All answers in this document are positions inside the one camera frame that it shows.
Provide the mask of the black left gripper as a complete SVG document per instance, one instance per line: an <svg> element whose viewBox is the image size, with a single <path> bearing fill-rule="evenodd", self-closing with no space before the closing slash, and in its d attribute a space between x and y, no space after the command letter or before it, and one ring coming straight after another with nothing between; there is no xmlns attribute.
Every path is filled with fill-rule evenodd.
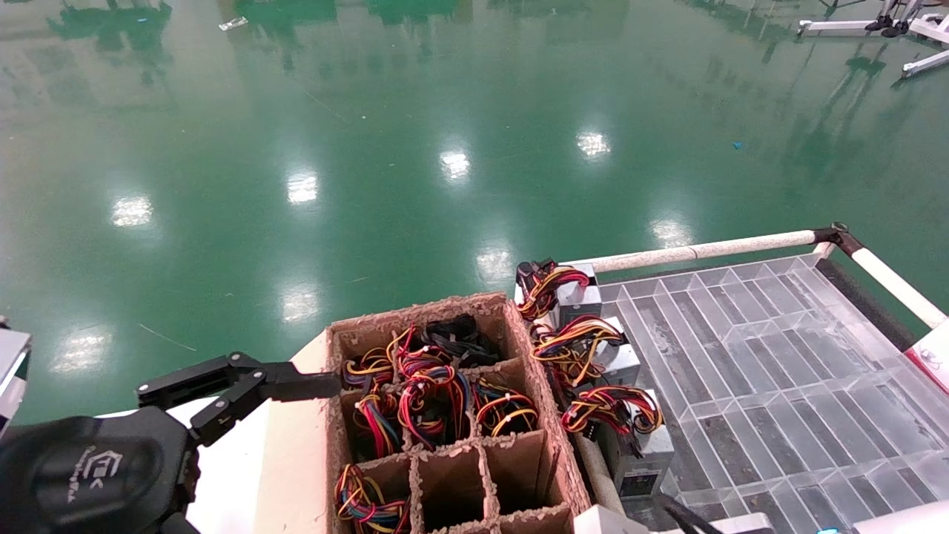
<svg viewBox="0 0 949 534"><path fill-rule="evenodd" d="M339 373L229 354L143 383L136 396L144 409L129 415L14 426L2 436L1 530L200 534L185 517L200 474L197 445L214 445L264 402L342 390ZM208 396L216 400L190 430L163 412Z"/></svg>

